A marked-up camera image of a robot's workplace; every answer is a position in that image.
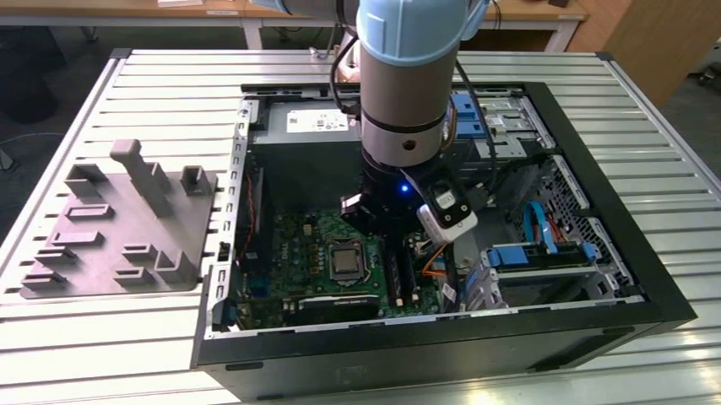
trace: cable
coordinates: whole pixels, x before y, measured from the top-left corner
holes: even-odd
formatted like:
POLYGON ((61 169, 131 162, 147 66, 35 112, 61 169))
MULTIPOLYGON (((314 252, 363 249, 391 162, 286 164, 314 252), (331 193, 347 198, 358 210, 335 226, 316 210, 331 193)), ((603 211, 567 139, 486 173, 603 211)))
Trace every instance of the cable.
MULTIPOLYGON (((53 136, 64 136, 64 133, 59 132, 36 132, 36 133, 27 133, 25 135, 17 135, 16 137, 12 137, 11 139, 5 139, 4 141, 0 141, 0 145, 5 145, 7 143, 15 142, 19 139, 29 138, 29 137, 37 137, 40 135, 53 135, 53 136)), ((17 168, 17 165, 11 165, 9 167, 5 167, 3 165, 3 159, 0 159, 0 171, 5 174, 12 173, 15 171, 15 168, 17 168)))
POLYGON ((340 61, 348 54, 350 48, 352 48, 356 41, 358 41, 358 35, 354 34, 352 39, 348 41, 348 43, 346 44, 346 47, 340 50, 340 53, 335 57, 334 65, 330 68, 330 92, 332 93, 332 96, 334 96, 335 107, 338 107, 338 110, 340 110, 343 114, 350 113, 350 108, 346 105, 343 105, 343 103, 340 102, 340 96, 338 95, 338 88, 335 86, 335 75, 338 72, 338 67, 340 66, 340 61))
POLYGON ((440 253, 443 252, 443 249, 447 245, 442 245, 436 252, 432 254, 432 256, 430 257, 430 260, 428 262, 426 263, 426 266, 423 266, 423 269, 422 269, 422 276, 426 277, 426 276, 438 276, 438 277, 444 277, 444 273, 442 272, 432 272, 430 271, 430 265, 432 264, 432 261, 436 259, 438 255, 440 255, 440 253))
POLYGON ((243 258, 246 257, 246 251, 250 247, 250 241, 252 240, 252 234, 256 231, 256 209, 254 207, 252 203, 252 181, 250 180, 250 174, 246 173, 246 181, 248 182, 248 210, 250 210, 250 232, 248 232, 248 238, 246 239, 246 245, 243 246, 243 250, 238 259, 238 266, 240 266, 240 262, 243 258))
POLYGON ((469 96, 471 97, 473 108, 475 108, 475 113, 478 114, 481 128, 486 134, 487 152, 491 155, 491 180, 489 187, 486 187, 486 189, 490 191, 495 188, 495 180, 498 177, 498 154, 495 153, 494 135, 487 127, 486 116, 483 115, 483 109, 481 108, 481 103, 478 102, 478 95, 473 89, 471 80, 469 79, 469 75, 465 74, 465 69, 458 59, 455 60, 455 69, 458 70, 458 74, 463 80, 465 88, 469 92, 469 96))
POLYGON ((328 39, 328 46, 326 48, 326 53, 324 54, 320 54, 318 53, 318 55, 315 55, 315 57, 318 57, 322 61, 324 61, 326 59, 328 59, 328 56, 330 56, 330 50, 332 49, 334 47, 334 43, 335 43, 335 30, 338 30, 338 28, 340 27, 340 25, 338 23, 334 24, 334 30, 330 31, 330 39, 328 39))
POLYGON ((315 47, 315 42, 318 42, 318 38, 320 38, 320 34, 323 33, 323 30, 326 30, 326 27, 320 27, 318 29, 318 32, 315 33, 315 36, 314 36, 314 38, 311 40, 311 47, 315 47))
POLYGON ((495 6, 494 29, 499 30, 501 29, 501 22, 503 21, 503 13, 501 11, 501 6, 498 5, 498 1, 497 0, 491 0, 491 1, 494 2, 494 6, 495 6))
POLYGON ((37 137, 40 135, 55 135, 55 136, 60 136, 60 137, 64 137, 65 134, 64 133, 60 133, 60 132, 37 132, 37 133, 27 133, 25 135, 17 135, 16 137, 11 138, 11 139, 5 139, 4 141, 0 141, 0 145, 5 145, 7 143, 11 143, 11 142, 15 142, 17 141, 19 139, 23 139, 23 138, 29 138, 29 137, 37 137))

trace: silver robot arm segment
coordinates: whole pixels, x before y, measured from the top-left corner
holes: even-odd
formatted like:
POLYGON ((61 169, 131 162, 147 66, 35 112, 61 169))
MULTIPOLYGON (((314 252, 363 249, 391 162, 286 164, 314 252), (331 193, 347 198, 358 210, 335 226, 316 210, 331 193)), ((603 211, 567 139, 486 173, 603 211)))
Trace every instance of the silver robot arm segment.
POLYGON ((254 0, 356 27, 364 159, 418 191, 426 202, 418 219, 436 243, 477 224, 465 191, 436 161, 458 44, 478 30, 489 1, 469 7, 469 0, 254 0))

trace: aluminum table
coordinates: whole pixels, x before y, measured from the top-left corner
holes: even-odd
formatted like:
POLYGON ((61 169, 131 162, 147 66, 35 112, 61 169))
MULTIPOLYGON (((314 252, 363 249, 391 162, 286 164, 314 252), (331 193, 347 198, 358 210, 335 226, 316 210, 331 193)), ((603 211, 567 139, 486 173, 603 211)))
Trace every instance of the aluminum table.
MULTIPOLYGON (((116 138, 147 161, 228 167, 242 84, 318 83, 330 63, 306 51, 117 53, 68 130, 0 248, 0 404, 234 403, 189 371, 200 286, 185 293, 24 300, 20 280, 43 247, 79 161, 121 171, 116 138)), ((566 370, 303 403, 710 403, 721 398, 721 184, 614 62, 594 54, 465 52, 474 81, 543 81, 610 178, 698 319, 566 370)), ((219 186, 227 183, 220 173, 219 186)), ((218 197, 215 206, 220 207, 218 197)), ((219 223, 211 218, 209 230, 219 223)), ((215 251, 214 234, 205 251, 215 251)))

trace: floor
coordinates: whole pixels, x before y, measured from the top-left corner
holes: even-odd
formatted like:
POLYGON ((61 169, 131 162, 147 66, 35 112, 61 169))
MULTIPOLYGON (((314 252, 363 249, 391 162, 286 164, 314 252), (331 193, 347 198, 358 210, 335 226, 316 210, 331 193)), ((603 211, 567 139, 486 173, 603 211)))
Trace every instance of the floor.
MULTIPOLYGON (((60 100, 59 110, 51 118, 31 126, 13 124, 0 115, 0 144, 19 134, 67 131, 113 48, 246 47, 242 32, 235 28, 99 28, 99 40, 91 43, 84 40, 77 28, 52 28, 52 31, 68 61, 65 67, 45 76, 48 86, 60 100)), ((307 28, 287 33, 263 29, 263 44, 274 49, 307 49, 311 43, 323 47, 328 37, 330 29, 307 28)), ((661 108, 717 176, 721 176, 720 87, 700 87, 696 80, 689 78, 661 108)), ((39 135, 1 144, 20 165, 9 174, 0 172, 0 240, 11 229, 52 158, 60 136, 39 135)))

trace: black cable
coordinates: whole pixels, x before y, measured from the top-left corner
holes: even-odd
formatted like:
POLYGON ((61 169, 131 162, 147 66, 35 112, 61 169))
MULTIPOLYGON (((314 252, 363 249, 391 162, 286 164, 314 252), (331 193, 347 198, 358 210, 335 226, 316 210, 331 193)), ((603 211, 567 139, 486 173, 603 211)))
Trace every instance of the black cable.
POLYGON ((473 89, 471 80, 469 79, 469 75, 465 74, 465 69, 458 59, 455 61, 455 69, 458 70, 458 74, 461 75, 461 79, 463 80, 465 89, 467 90, 469 96, 471 97, 473 108, 475 109, 475 113, 478 114, 481 128, 483 129, 483 133, 486 134, 487 152, 491 155, 491 180, 486 187, 486 189, 490 191, 495 188, 495 179, 498 176, 498 154, 495 153, 494 134, 491 133, 491 130, 487 126, 486 115, 483 114, 481 103, 478 102, 478 95, 475 94, 475 90, 473 89))
POLYGON ((338 72, 338 67, 340 66, 340 61, 343 60, 346 55, 348 55, 350 48, 352 48, 356 41, 358 41, 358 36, 352 35, 352 39, 346 44, 346 47, 340 50, 340 53, 335 57, 334 64, 330 68, 330 92, 334 96, 335 107, 338 107, 338 110, 340 110, 343 114, 350 113, 350 108, 346 105, 343 105, 343 103, 340 102, 340 96, 338 95, 338 87, 335 86, 335 75, 338 72))
POLYGON ((311 47, 315 48, 315 42, 318 42, 318 38, 320 38, 320 34, 323 33, 323 30, 326 29, 326 27, 320 27, 318 29, 318 32, 315 33, 315 36, 314 38, 311 39, 311 47))
POLYGON ((503 13, 501 12, 501 6, 498 5, 497 0, 491 0, 495 6, 495 29, 501 29, 501 22, 503 21, 503 13))

